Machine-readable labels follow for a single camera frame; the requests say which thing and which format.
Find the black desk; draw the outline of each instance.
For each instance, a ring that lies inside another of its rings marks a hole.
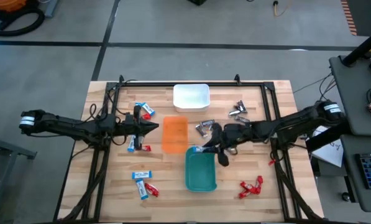
[[[360,137],[353,135],[343,135],[340,137],[344,147],[344,159],[348,175],[354,184],[353,190],[357,195],[359,205],[365,212],[371,212],[371,190],[365,188],[361,172],[355,159],[356,154],[371,153],[371,137]]]
[[[329,63],[352,134],[371,136],[371,113],[366,108],[366,92],[371,88],[371,60],[359,59],[351,68],[343,65],[339,57],[330,58]]]
[[[353,67],[343,65],[339,57],[330,58],[329,63],[347,119],[311,138],[306,145],[308,151],[313,151],[341,139],[347,171],[344,179],[350,199],[352,202],[359,202],[364,211],[371,212],[371,190],[365,189],[354,158],[358,153],[371,153],[371,113],[367,109],[366,99],[366,92],[371,89],[371,60],[360,58]]]

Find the orange container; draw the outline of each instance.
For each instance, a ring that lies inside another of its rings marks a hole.
[[[26,5],[26,0],[0,0],[0,10],[16,11]]]
[[[162,149],[166,153],[185,153],[188,149],[188,118],[185,116],[163,119]]]

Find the floor stripe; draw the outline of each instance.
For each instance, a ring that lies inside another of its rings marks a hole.
[[[348,2],[347,0],[341,0],[342,9],[344,11],[344,14],[346,15],[346,20],[348,23],[349,31],[352,35],[357,35],[357,29],[354,25],[354,19],[352,18],[352,14],[349,10]]]
[[[140,49],[235,49],[235,50],[322,50],[353,51],[357,46],[307,46],[307,45],[253,45],[253,44],[170,44],[170,43],[108,43],[108,47]]]
[[[93,75],[91,76],[91,81],[97,81],[99,77],[99,72],[101,71],[101,66],[103,65],[103,60],[106,52],[106,47],[108,46],[108,41],[109,38],[111,37],[111,32],[112,32],[112,27],[115,22],[116,18],[116,12],[117,8],[119,7],[119,2],[121,0],[115,0],[112,11],[111,11],[111,16],[109,17],[108,25],[105,30],[105,35],[104,35],[104,40],[103,40],[103,45],[101,46],[101,49],[99,50],[98,58],[96,65],[94,67]]]
[[[51,41],[10,41],[0,40],[0,45],[17,46],[61,46],[61,47],[100,47],[102,42],[51,42]]]

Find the white bowl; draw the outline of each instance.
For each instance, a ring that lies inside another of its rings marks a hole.
[[[210,89],[206,84],[177,84],[173,104],[178,112],[202,112],[210,105]]]

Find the teal plastic bin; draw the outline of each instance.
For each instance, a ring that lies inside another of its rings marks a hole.
[[[187,150],[185,156],[185,185],[192,192],[212,192],[217,188],[213,153]]]

